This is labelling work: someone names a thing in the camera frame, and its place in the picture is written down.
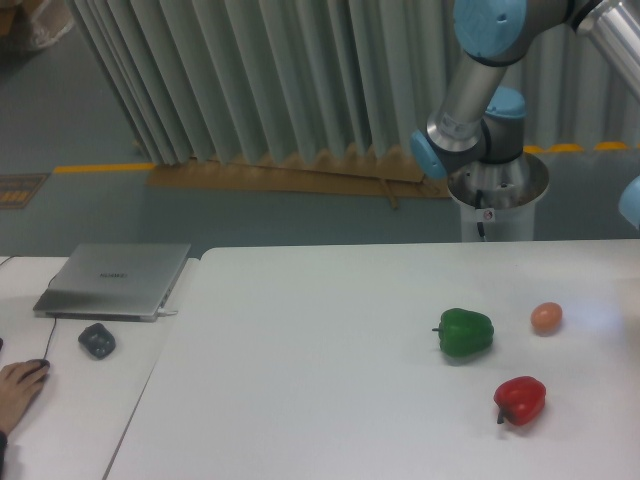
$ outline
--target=green bell pepper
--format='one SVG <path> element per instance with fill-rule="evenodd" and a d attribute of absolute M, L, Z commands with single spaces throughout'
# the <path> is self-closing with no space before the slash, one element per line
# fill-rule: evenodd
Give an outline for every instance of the green bell pepper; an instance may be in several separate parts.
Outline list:
<path fill-rule="evenodd" d="M 491 346 L 493 325 L 486 315 L 461 308 L 447 310 L 433 329 L 440 337 L 440 350 L 450 357 L 466 357 Z"/>

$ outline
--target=laptop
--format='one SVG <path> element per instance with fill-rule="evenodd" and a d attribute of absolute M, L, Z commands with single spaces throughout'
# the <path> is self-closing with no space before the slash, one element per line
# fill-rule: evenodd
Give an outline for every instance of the laptop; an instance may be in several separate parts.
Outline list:
<path fill-rule="evenodd" d="M 38 300 L 38 316 L 155 321 L 191 245 L 83 244 Z"/>

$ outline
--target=floor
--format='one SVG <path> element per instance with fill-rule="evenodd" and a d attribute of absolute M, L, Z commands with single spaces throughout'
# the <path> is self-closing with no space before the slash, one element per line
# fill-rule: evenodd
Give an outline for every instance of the floor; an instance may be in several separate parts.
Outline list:
<path fill-rule="evenodd" d="M 145 161 L 77 30 L 29 58 L 0 59 L 0 174 Z M 551 172 L 537 240 L 638 238 L 617 212 L 638 151 L 542 155 Z M 67 256 L 82 242 L 213 247 L 457 242 L 450 200 L 181 190 L 148 172 L 54 174 L 27 208 L 0 211 L 0 255 Z"/>

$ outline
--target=finger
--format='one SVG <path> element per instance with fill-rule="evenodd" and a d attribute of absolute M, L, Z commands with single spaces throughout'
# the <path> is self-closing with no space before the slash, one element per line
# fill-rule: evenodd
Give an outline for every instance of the finger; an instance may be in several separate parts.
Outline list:
<path fill-rule="evenodd" d="M 25 375 L 37 370 L 40 368 L 40 362 L 37 360 L 32 360 L 30 362 L 23 362 L 19 364 L 7 377 L 7 380 L 15 381 L 16 383 L 20 383 L 20 381 L 24 378 Z"/>
<path fill-rule="evenodd" d="M 5 378 L 9 378 L 9 375 L 11 375 L 11 373 L 13 373 L 13 371 L 18 368 L 20 365 L 22 365 L 22 362 L 18 362 L 18 363 L 12 363 L 10 365 L 5 365 L 2 370 L 0 370 L 0 378 L 5 379 Z"/>
<path fill-rule="evenodd" d="M 29 387 L 31 385 L 33 385 L 34 383 L 42 380 L 45 375 L 49 373 L 49 366 L 46 365 L 42 368 L 39 368 L 38 370 L 36 370 L 35 372 L 32 372 L 30 374 L 28 374 L 26 377 L 24 377 L 24 380 L 22 380 L 20 382 L 21 386 Z"/>
<path fill-rule="evenodd" d="M 44 383 L 36 382 L 24 391 L 27 401 L 31 401 L 33 396 L 44 387 Z"/>

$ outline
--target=brown egg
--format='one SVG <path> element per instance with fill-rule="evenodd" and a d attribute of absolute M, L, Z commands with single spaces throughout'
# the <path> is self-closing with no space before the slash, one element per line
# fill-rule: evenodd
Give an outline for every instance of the brown egg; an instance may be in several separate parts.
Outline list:
<path fill-rule="evenodd" d="M 531 313 L 531 325 L 537 332 L 549 333 L 560 326 L 562 307 L 557 303 L 548 302 L 538 305 Z"/>

